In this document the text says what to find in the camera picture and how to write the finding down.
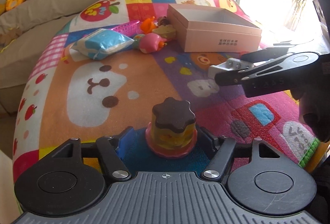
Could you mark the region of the dark gloved right hand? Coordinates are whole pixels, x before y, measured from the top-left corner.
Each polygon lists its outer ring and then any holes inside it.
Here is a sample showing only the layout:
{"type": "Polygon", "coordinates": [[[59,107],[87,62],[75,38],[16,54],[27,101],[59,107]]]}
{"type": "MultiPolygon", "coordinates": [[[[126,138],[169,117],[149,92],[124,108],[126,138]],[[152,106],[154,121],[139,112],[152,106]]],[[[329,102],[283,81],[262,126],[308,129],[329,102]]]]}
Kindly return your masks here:
{"type": "Polygon", "coordinates": [[[291,89],[290,93],[299,101],[299,120],[321,142],[329,142],[329,87],[306,86],[291,89]]]}

